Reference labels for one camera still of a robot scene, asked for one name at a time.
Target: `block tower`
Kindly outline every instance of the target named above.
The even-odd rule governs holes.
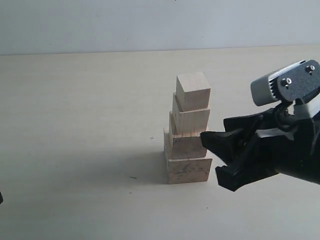
[[[202,146],[207,131],[211,87],[202,72],[178,75],[173,93],[169,127],[163,129],[169,184],[205,182],[212,158]]]

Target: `wooden cube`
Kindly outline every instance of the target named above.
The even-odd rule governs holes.
[[[172,159],[202,158],[207,155],[203,147],[200,132],[177,134],[172,112],[169,113],[169,144]]]
[[[172,159],[169,143],[169,130],[164,128],[164,153],[166,159],[168,184],[183,184],[208,181],[212,158],[197,157]]]
[[[176,77],[176,97],[183,112],[206,109],[211,87],[202,72],[180,74]]]
[[[207,130],[210,107],[205,109],[183,111],[177,94],[173,93],[172,113],[175,122],[176,134],[204,132]]]

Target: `white table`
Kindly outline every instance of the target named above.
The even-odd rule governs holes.
[[[320,186],[277,175],[240,188],[167,185],[176,75],[212,86],[211,130],[263,111],[250,83],[320,45],[0,56],[1,240],[300,240],[320,234]]]

